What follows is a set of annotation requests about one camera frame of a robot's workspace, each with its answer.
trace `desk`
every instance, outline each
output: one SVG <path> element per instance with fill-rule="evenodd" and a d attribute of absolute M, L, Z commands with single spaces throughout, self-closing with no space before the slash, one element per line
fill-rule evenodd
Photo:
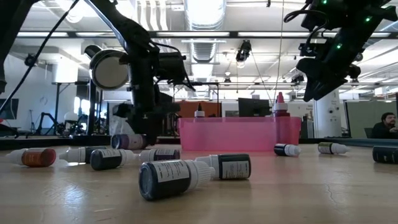
<path fill-rule="evenodd" d="M 140 196 L 136 166 L 96 172 L 65 161 L 42 169 L 0 163 L 0 223 L 398 222 L 398 166 L 375 164 L 369 148 L 330 156 L 301 147 L 299 158 L 252 153 L 249 180 L 215 180 L 158 202 Z"/>

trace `man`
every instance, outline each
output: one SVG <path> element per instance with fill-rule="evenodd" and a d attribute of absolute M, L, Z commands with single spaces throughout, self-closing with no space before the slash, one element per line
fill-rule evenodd
<path fill-rule="evenodd" d="M 375 139 L 398 139 L 398 128 L 396 128 L 396 116 L 387 112 L 381 116 L 381 122 L 374 125 L 372 138 Z"/>

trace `pink plastic bin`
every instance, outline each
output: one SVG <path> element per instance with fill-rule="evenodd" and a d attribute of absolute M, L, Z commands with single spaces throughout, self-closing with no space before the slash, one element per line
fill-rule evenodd
<path fill-rule="evenodd" d="M 183 151 L 273 151 L 299 144 L 301 118 L 180 118 Z"/>

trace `table surface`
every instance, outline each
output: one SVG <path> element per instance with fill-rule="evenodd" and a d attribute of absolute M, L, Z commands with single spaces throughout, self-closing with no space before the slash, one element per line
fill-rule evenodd
<path fill-rule="evenodd" d="M 138 166 L 94 171 L 57 160 L 28 168 L 7 164 L 0 152 L 0 223 L 398 222 L 398 166 L 374 163 L 370 148 L 332 156 L 300 147 L 300 157 L 252 153 L 249 180 L 214 180 L 157 202 L 141 197 Z"/>

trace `computer monitor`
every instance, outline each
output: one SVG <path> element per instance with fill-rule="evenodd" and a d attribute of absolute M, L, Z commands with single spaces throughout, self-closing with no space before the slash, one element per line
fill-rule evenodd
<path fill-rule="evenodd" d="M 268 100 L 238 98 L 239 117 L 256 117 L 271 115 Z"/>
<path fill-rule="evenodd" d="M 6 99 L 0 99 L 0 105 L 5 102 Z M 6 106 L 5 110 L 0 114 L 1 119 L 17 119 L 18 114 L 18 103 L 19 99 L 12 99 Z"/>

